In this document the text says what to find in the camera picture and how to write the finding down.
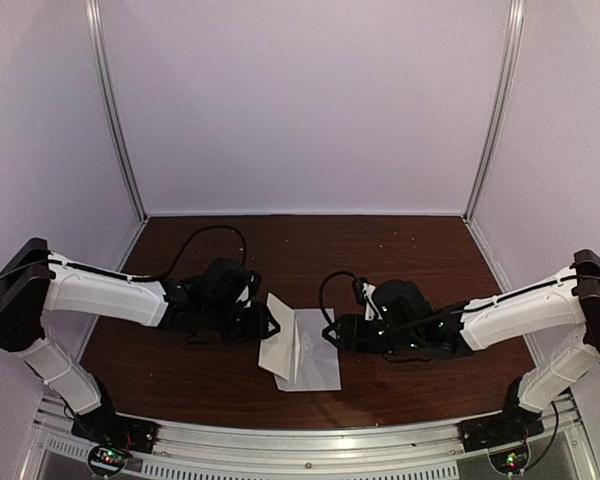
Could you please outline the white letter sheet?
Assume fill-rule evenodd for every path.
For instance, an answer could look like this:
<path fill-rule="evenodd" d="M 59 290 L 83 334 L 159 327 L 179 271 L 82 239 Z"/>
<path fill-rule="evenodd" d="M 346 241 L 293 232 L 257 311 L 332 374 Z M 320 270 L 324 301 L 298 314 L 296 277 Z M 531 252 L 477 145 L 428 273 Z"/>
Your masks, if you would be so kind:
<path fill-rule="evenodd" d="M 297 312 L 269 293 L 266 306 L 280 331 L 260 342 L 258 366 L 287 382 L 295 382 L 300 363 Z"/>

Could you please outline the grey envelope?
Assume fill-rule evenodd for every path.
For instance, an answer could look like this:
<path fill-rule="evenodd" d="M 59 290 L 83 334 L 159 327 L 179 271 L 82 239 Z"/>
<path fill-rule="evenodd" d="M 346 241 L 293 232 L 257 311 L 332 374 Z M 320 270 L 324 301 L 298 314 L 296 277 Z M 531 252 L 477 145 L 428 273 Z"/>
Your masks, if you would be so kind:
<path fill-rule="evenodd" d="M 337 348 L 322 336 L 326 322 L 321 311 L 300 309 L 295 314 L 297 360 L 292 365 L 296 376 L 291 381 L 275 375 L 277 389 L 287 393 L 340 391 L 339 354 Z"/>

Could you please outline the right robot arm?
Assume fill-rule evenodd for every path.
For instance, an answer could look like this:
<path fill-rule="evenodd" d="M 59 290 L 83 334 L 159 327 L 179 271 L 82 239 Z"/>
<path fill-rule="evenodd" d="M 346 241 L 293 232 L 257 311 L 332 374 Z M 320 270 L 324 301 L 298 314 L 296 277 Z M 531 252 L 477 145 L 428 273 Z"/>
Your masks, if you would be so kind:
<path fill-rule="evenodd" d="M 514 337 L 557 326 L 571 329 L 552 356 L 514 380 L 493 433 L 510 442 L 563 391 L 600 364 L 600 256 L 575 252 L 571 265 L 517 290 L 435 309 L 412 281 L 379 285 L 349 273 L 362 314 L 328 318 L 322 336 L 339 350 L 431 359 L 470 356 Z"/>

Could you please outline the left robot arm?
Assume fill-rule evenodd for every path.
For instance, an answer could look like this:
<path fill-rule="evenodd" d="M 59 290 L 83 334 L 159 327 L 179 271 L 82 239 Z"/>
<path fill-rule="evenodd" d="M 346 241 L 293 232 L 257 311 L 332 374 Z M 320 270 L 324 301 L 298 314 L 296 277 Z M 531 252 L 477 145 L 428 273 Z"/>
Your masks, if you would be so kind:
<path fill-rule="evenodd" d="M 223 258 L 184 279 L 129 275 L 70 260 L 32 238 L 0 272 L 0 349 L 21 358 L 54 390 L 78 426 L 113 444 L 124 424 L 106 387 L 45 331 L 43 314 L 78 312 L 191 335 L 211 331 L 230 342 L 267 340 L 281 326 L 254 299 L 261 281 L 256 272 Z"/>

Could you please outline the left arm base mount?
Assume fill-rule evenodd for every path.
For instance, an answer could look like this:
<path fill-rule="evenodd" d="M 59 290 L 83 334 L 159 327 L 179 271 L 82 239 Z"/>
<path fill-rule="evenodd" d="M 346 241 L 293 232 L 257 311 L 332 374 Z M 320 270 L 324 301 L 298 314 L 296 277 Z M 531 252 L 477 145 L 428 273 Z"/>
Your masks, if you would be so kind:
<path fill-rule="evenodd" d="M 157 432 L 157 423 L 125 416 L 117 416 L 109 430 L 80 417 L 73 420 L 71 428 L 72 435 L 94 443 L 87 454 L 87 466 L 106 479 L 121 473 L 134 452 L 152 453 Z"/>

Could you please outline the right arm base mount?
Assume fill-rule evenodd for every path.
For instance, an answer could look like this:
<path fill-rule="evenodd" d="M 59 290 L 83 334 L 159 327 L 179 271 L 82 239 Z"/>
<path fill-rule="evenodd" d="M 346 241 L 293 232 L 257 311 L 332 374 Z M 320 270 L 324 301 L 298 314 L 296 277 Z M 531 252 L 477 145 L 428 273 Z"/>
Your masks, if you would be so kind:
<path fill-rule="evenodd" d="M 545 431 L 541 420 L 502 420 L 500 414 L 462 421 L 458 426 L 466 453 L 486 450 L 500 474 L 520 474 L 531 463 L 528 441 Z"/>

